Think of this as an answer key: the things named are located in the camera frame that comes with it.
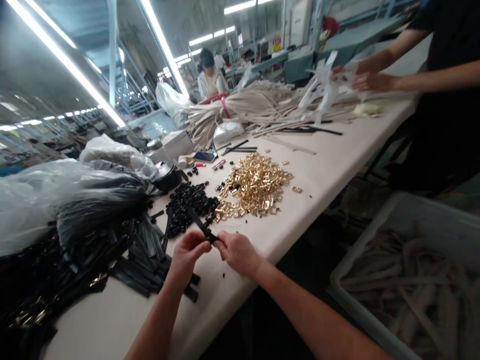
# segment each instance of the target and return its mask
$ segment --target white box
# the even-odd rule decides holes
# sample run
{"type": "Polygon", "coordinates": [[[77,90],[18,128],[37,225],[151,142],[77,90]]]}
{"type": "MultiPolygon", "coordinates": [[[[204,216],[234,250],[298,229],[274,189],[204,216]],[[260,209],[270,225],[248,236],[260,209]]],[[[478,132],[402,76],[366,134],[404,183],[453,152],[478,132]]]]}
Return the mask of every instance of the white box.
{"type": "Polygon", "coordinates": [[[193,144],[185,130],[172,131],[161,140],[168,154],[178,160],[180,155],[188,155],[193,144]]]}

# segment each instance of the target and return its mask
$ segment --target green table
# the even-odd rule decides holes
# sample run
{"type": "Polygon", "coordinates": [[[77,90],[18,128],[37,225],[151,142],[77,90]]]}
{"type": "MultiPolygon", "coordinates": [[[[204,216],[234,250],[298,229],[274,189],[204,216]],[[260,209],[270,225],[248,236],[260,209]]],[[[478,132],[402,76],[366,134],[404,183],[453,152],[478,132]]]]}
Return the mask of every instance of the green table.
{"type": "MultiPolygon", "coordinates": [[[[333,50],[338,51],[333,66],[345,65],[369,45],[375,44],[384,34],[391,33],[404,22],[403,17],[377,19],[357,26],[332,37],[324,50],[317,54],[317,60],[328,59],[333,50]]],[[[285,82],[293,83],[307,78],[306,71],[312,69],[313,52],[298,55],[285,62],[285,82]]]]}

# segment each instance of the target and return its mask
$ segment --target white shirt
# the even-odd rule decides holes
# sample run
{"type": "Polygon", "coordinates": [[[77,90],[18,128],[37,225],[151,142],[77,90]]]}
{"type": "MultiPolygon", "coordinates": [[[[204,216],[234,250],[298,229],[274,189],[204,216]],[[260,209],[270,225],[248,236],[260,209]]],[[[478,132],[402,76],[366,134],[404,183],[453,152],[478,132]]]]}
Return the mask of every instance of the white shirt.
{"type": "Polygon", "coordinates": [[[215,61],[215,67],[220,71],[225,66],[225,59],[222,55],[216,54],[213,58],[215,61]]]}
{"type": "Polygon", "coordinates": [[[216,92],[217,94],[228,93],[229,85],[224,76],[215,69],[213,76],[206,76],[205,71],[198,75],[198,91],[202,101],[207,100],[210,94],[216,92]]]}

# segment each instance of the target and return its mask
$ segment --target smartphone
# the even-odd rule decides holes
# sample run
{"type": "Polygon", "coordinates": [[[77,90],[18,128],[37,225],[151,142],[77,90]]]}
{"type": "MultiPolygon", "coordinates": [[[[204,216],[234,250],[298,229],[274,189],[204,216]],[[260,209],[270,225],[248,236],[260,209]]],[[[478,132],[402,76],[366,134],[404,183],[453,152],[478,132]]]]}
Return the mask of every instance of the smartphone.
{"type": "Polygon", "coordinates": [[[207,151],[199,151],[193,156],[194,160],[202,163],[213,163],[216,158],[216,153],[207,151]]]}

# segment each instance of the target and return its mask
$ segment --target sleeve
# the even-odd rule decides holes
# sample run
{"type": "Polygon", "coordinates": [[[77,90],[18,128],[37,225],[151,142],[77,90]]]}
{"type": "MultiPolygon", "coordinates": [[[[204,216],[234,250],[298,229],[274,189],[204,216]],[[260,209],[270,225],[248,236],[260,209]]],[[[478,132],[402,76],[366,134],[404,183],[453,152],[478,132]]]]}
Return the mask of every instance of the sleeve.
{"type": "Polygon", "coordinates": [[[415,19],[407,26],[407,29],[434,31],[443,1],[428,0],[428,3],[424,8],[420,9],[415,19]]]}
{"type": "Polygon", "coordinates": [[[198,92],[200,92],[200,97],[202,101],[206,100],[207,97],[209,96],[207,92],[207,88],[205,87],[205,84],[202,80],[201,74],[198,76],[198,92]]]}

